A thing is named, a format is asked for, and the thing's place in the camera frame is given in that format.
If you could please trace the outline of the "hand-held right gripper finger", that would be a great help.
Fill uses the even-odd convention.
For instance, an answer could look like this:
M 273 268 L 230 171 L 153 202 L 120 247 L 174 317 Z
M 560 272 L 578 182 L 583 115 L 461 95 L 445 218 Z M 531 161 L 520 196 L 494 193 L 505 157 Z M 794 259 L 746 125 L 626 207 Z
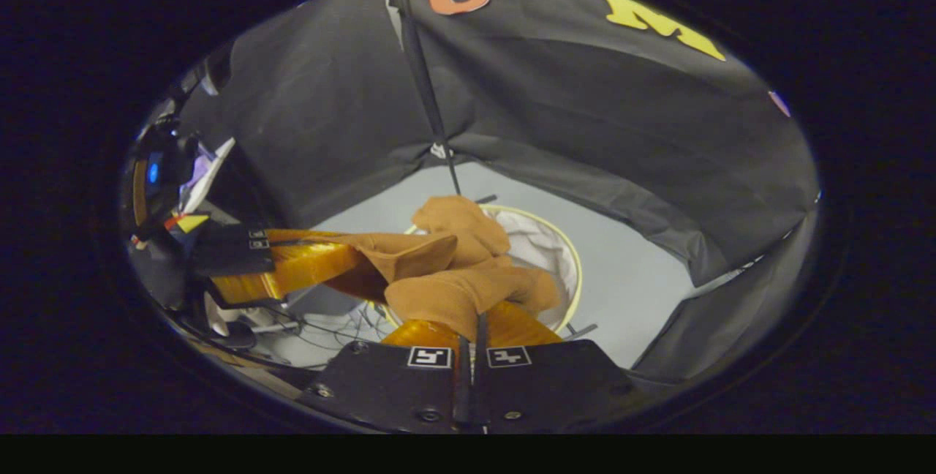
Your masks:
M 351 342 L 297 402 L 361 433 L 458 433 L 470 417 L 468 341 L 453 328 L 405 321 L 378 342 Z
M 474 387 L 489 432 L 588 433 L 638 412 L 638 387 L 595 342 L 562 340 L 508 301 L 479 327 Z

